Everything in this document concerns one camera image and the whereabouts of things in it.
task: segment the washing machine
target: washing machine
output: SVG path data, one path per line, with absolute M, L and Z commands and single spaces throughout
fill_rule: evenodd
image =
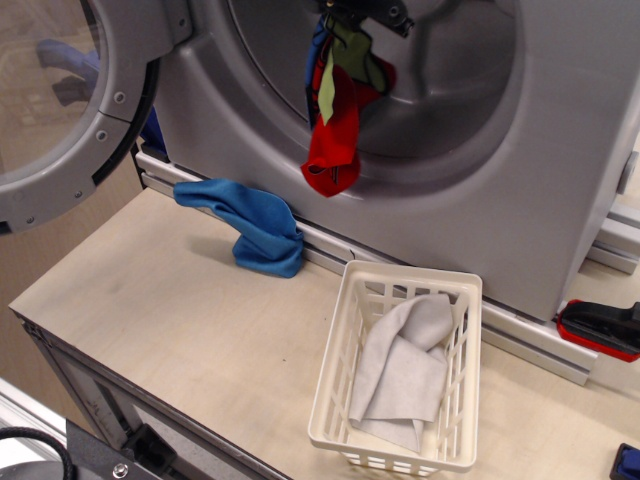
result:
M 472 272 L 487 308 L 544 323 L 635 158 L 636 0 L 0 8 L 2 234 L 90 196 L 155 107 L 164 143 L 138 155 L 145 184 L 171 194 L 176 181 L 222 177 L 271 192 L 310 259 Z M 359 178 L 326 198 L 301 171 L 305 65 L 321 16 L 339 14 L 357 19 L 396 82 L 361 112 Z

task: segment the washing machine door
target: washing machine door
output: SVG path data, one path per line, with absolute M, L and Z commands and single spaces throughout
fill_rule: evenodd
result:
M 152 108 L 159 57 L 191 33 L 186 3 L 0 3 L 0 233 L 91 195 Z

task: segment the metal frame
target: metal frame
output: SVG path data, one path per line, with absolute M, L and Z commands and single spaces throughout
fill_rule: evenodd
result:
M 62 445 L 67 443 L 64 418 L 0 378 L 0 429 L 5 427 L 34 428 L 47 433 Z M 24 445 L 25 452 L 29 453 L 20 456 L 19 460 L 13 455 L 9 455 L 11 458 L 0 455 L 0 469 L 31 458 L 60 461 L 58 454 L 40 441 L 30 438 L 16 438 L 14 441 Z
M 142 183 L 170 197 L 177 182 L 202 180 L 176 164 L 158 160 L 147 153 L 139 152 L 135 159 L 142 171 Z M 350 260 L 399 263 L 302 219 L 297 220 L 298 228 L 305 235 L 304 254 L 307 260 L 339 275 Z M 562 340 L 554 323 L 531 318 L 489 298 L 483 302 L 482 323 L 485 342 L 579 385 L 586 383 L 598 357 L 591 350 Z
M 143 419 L 137 412 L 137 409 L 140 409 L 161 425 L 179 434 L 183 441 L 188 442 L 189 448 L 196 446 L 204 450 L 208 454 L 207 466 L 209 469 L 216 470 L 217 478 L 290 479 L 259 458 L 41 329 L 29 319 L 15 313 L 22 320 L 24 329 L 60 378 L 94 432 L 115 450 L 122 449 L 127 439 L 143 424 Z M 213 480 L 214 478 L 180 455 L 172 463 L 166 476 L 177 479 Z

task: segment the metal bracket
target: metal bracket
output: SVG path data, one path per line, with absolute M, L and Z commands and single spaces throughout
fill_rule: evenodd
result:
M 640 261 L 640 210 L 614 203 L 587 258 L 632 274 Z
M 36 342 L 36 344 L 39 343 L 49 349 L 53 348 L 53 345 L 51 345 L 47 337 L 43 334 L 40 327 L 34 325 L 33 323 L 24 321 L 22 322 L 22 327 L 24 328 L 25 332 L 27 332 L 27 334 Z
M 176 451 L 147 424 L 136 430 L 122 449 L 130 450 L 136 462 L 158 476 L 161 476 L 178 457 Z
M 67 448 L 80 471 L 86 469 L 98 478 L 157 480 L 155 473 L 145 470 L 132 459 L 105 445 L 81 428 L 67 421 Z
M 406 37 L 413 28 L 402 0 L 318 0 L 321 9 L 341 19 L 353 29 L 367 17 Z
M 143 170 L 142 182 L 170 197 L 176 182 L 202 180 L 173 163 L 165 163 L 143 152 L 136 155 L 136 162 Z M 297 221 L 298 228 L 304 233 L 306 259 L 339 275 L 350 260 L 401 263 L 339 238 L 304 219 Z M 598 357 L 591 350 L 561 339 L 553 322 L 529 318 L 486 298 L 482 334 L 487 343 L 579 385 L 586 383 Z

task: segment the door glass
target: door glass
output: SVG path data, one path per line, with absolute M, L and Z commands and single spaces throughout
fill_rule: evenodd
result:
M 55 162 L 95 117 L 99 38 L 86 0 L 0 2 L 0 186 Z

